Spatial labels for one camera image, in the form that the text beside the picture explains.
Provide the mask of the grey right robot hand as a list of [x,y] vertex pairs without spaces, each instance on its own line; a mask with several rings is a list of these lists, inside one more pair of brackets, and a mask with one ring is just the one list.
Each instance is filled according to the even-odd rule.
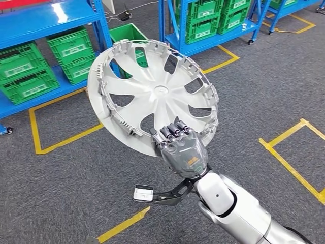
[[149,130],[157,155],[182,178],[197,179],[208,172],[207,151],[194,129],[178,117],[160,130]]

